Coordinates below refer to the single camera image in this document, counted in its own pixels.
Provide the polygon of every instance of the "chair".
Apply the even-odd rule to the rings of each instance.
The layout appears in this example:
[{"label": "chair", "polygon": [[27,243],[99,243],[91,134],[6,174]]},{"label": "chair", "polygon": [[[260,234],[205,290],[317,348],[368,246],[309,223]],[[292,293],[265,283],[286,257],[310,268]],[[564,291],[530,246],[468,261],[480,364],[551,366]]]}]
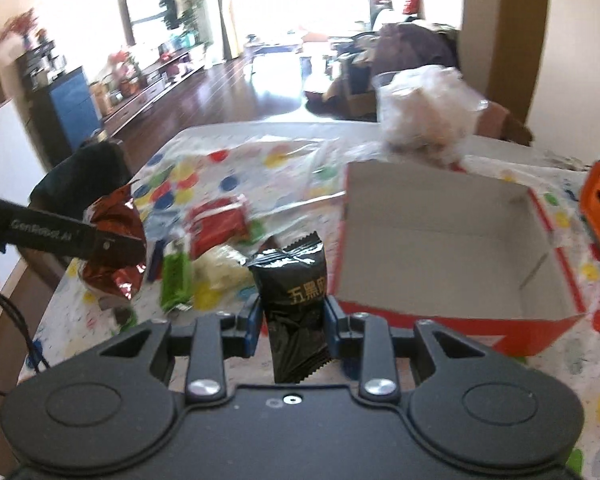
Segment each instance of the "chair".
[{"label": "chair", "polygon": [[[46,174],[31,192],[29,207],[82,220],[85,209],[131,178],[121,142],[88,144]],[[58,287],[70,259],[24,247],[18,251],[44,283]]]}]

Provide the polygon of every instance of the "cardboard box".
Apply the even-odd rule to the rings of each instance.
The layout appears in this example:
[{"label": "cardboard box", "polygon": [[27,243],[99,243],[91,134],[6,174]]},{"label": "cardboard box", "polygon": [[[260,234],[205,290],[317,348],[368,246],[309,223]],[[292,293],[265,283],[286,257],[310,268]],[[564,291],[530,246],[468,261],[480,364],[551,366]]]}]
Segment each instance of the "cardboard box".
[{"label": "cardboard box", "polygon": [[417,162],[349,164],[334,293],[345,312],[429,318],[513,356],[585,313],[525,186]]}]

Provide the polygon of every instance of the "open box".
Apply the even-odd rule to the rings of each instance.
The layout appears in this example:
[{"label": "open box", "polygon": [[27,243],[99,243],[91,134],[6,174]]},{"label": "open box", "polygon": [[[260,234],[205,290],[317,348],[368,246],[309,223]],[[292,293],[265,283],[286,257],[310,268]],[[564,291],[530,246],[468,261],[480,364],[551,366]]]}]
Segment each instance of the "open box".
[{"label": "open box", "polygon": [[429,318],[513,356],[584,314],[533,192],[416,162],[349,164],[334,293],[391,325]]}]

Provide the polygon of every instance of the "black snack package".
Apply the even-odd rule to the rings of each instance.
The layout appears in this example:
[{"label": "black snack package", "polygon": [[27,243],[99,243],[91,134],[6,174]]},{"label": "black snack package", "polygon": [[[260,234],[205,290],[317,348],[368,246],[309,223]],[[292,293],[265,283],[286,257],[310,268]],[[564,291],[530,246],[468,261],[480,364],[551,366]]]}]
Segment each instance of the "black snack package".
[{"label": "black snack package", "polygon": [[299,383],[331,358],[322,329],[327,291],[324,245],[317,233],[247,262],[269,329],[277,383]]}]

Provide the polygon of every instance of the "blue cabinet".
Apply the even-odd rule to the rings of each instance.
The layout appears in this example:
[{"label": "blue cabinet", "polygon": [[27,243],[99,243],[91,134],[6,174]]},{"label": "blue cabinet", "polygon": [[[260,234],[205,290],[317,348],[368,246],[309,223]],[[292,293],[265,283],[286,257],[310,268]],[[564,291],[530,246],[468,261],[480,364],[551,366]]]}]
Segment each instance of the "blue cabinet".
[{"label": "blue cabinet", "polygon": [[82,67],[33,92],[31,114],[53,166],[101,127]]}]

